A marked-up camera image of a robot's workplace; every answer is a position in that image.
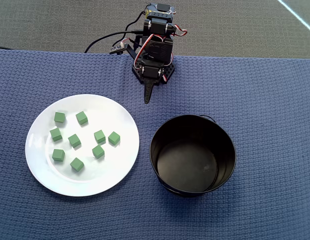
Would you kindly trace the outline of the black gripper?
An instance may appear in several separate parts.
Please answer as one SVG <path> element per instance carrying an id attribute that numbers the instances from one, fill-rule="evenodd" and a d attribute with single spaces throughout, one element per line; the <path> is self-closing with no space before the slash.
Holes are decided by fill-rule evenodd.
<path id="1" fill-rule="evenodd" d="M 148 104 L 155 82 L 166 84 L 174 73 L 173 39 L 159 34 L 142 38 L 139 75 L 144 81 L 144 103 Z"/>

